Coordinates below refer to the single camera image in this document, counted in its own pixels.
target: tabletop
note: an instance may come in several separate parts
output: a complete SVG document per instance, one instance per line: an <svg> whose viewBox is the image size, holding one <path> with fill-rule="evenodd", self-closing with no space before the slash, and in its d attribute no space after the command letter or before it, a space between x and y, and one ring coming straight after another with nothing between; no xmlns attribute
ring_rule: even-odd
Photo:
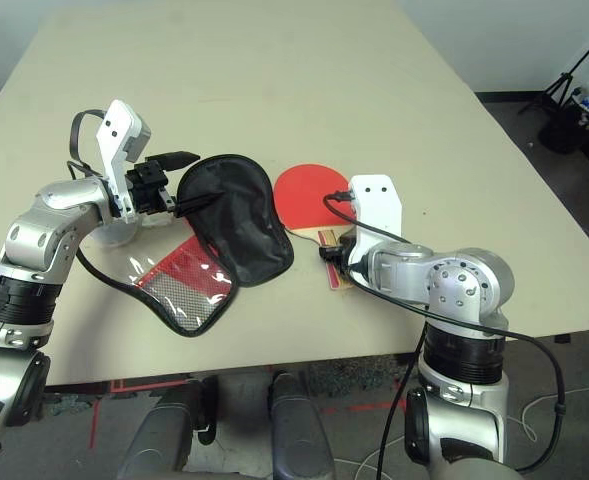
<svg viewBox="0 0 589 480"><path fill-rule="evenodd" d="M407 238L486 248L510 264L512 330L589 329L589 239L392 0L155 0L54 15L0 94L0 248L34 193L68 178L73 115L114 98L150 126L148 155L243 154L272 181L300 163L387 174ZM81 141L90 163L97 126L88 120ZM241 289L197 338L75 264L43 349L48 383L413 350L420 318L330 291L314 244L292 243L293 266ZM91 241L83 248L113 262Z"/></svg>

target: red paddle face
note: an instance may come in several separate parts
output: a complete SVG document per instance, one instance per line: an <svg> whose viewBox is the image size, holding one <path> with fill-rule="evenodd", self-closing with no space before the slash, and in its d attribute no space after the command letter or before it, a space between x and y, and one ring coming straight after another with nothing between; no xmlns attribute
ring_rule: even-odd
<svg viewBox="0 0 589 480"><path fill-rule="evenodd" d="M348 190L347 180L323 165L297 165L281 174L274 185L278 216L288 230L346 225L323 205L328 193ZM334 203L341 212L353 216L349 202Z"/></svg>

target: black pouch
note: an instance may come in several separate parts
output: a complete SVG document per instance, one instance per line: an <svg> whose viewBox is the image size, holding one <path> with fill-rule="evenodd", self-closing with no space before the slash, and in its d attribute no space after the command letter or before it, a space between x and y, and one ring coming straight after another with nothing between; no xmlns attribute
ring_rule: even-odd
<svg viewBox="0 0 589 480"><path fill-rule="evenodd" d="M266 282L294 261L270 179L242 155L217 155L191 167L179 183L175 215L189 221L203 248L215 252L240 286Z"/></svg>

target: tripod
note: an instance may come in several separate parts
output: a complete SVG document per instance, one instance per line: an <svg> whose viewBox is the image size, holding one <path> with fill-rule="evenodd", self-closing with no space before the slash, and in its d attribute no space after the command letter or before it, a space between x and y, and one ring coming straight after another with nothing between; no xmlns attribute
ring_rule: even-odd
<svg viewBox="0 0 589 480"><path fill-rule="evenodd" d="M583 54L583 56L578 60L578 62L576 62L576 64L570 69L569 72L561 73L561 76L558 78L558 80L552 83L543 92L539 93L530 103L521 108L518 111L518 114L520 115L521 113L527 111L530 107L533 107L534 105L538 105L544 109L551 109L552 113L557 113L561 109L561 106L565 101L567 91L569 90L570 85L574 80L574 71L585 61L587 57L589 57L589 49L587 50L587 52ZM551 97L552 95L554 95L561 87L563 87L563 93L561 94L561 98L559 98L556 107L546 107L543 103L544 99L548 96Z"/></svg>

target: clear plastic pouch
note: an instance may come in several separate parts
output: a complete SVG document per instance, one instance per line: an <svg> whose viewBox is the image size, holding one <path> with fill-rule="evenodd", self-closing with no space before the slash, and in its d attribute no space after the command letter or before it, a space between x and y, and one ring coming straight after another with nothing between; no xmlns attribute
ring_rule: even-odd
<svg viewBox="0 0 589 480"><path fill-rule="evenodd" d="M145 303L180 335L203 333L236 293L232 275L183 219L152 226L144 221L126 245L90 239L82 247L96 269L120 284L111 286Z"/></svg>

